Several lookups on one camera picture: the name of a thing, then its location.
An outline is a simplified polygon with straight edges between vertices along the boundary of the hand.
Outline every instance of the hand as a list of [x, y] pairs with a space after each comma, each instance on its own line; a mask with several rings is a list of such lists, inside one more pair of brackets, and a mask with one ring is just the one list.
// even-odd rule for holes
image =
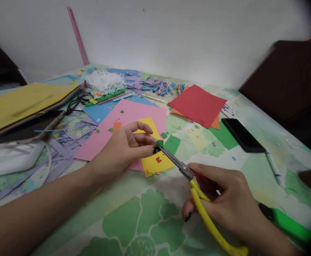
[[[190, 163], [189, 167], [212, 181], [221, 195], [210, 194], [202, 181], [197, 182], [212, 200], [201, 200], [212, 221], [234, 233], [261, 255], [296, 255], [297, 249], [262, 214], [248, 183], [240, 171]], [[184, 203], [182, 216], [187, 221], [196, 212], [192, 199]]]
[[[133, 133], [138, 129], [146, 133]], [[153, 155], [156, 144], [150, 134], [153, 134], [152, 129], [138, 121], [118, 129], [86, 168], [91, 170], [100, 185], [114, 182], [135, 160]]]

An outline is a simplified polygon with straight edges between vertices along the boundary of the forearm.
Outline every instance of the forearm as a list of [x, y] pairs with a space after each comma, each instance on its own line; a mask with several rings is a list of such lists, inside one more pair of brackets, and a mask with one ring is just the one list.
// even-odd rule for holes
[[300, 255], [300, 251], [265, 218], [245, 240], [249, 247], [261, 256]]
[[0, 255], [30, 252], [99, 188], [83, 167], [0, 207]]

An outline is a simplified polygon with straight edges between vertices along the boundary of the green highlighter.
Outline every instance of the green highlighter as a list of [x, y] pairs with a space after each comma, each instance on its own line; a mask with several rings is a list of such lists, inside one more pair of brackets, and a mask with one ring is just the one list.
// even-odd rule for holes
[[285, 215], [279, 209], [269, 208], [260, 202], [257, 203], [264, 216], [269, 219], [275, 226], [284, 230], [305, 244], [311, 241], [311, 231], [308, 228], [297, 223], [295, 220]]

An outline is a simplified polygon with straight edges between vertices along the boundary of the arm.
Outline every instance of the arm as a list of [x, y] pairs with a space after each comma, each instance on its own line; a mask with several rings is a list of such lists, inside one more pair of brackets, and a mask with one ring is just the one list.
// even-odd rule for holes
[[[213, 221], [237, 235], [249, 249], [262, 256], [299, 255], [299, 250], [264, 217], [241, 172], [194, 163], [189, 164], [189, 167], [218, 184], [214, 189], [219, 190], [221, 195], [210, 195], [197, 177], [201, 189], [214, 199], [211, 203], [202, 200]], [[182, 209], [185, 221], [194, 212], [195, 205], [189, 199]]]
[[152, 137], [133, 134], [137, 129], [153, 133], [144, 123], [131, 123], [83, 168], [0, 207], [0, 255], [28, 254], [95, 191], [121, 177], [134, 160], [151, 156]]

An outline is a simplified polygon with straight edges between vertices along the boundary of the pink stick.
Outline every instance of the pink stick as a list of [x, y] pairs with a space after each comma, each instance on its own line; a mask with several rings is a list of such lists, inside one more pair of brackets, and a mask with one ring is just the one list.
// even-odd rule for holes
[[88, 62], [88, 59], [87, 59], [86, 52], [84, 50], [84, 46], [83, 46], [83, 43], [82, 43], [82, 40], [81, 40], [80, 33], [78, 31], [78, 28], [77, 28], [77, 24], [76, 24], [76, 21], [75, 21], [75, 18], [74, 18], [73, 10], [70, 7], [68, 7], [67, 9], [68, 9], [68, 12], [69, 12], [71, 24], [73, 25], [73, 29], [74, 29], [74, 33], [75, 33], [75, 36], [76, 36], [77, 44], [78, 44], [78, 47], [80, 49], [80, 53], [81, 53], [81, 56], [82, 56], [83, 64], [86, 66], [86, 65], [89, 64], [89, 62]]

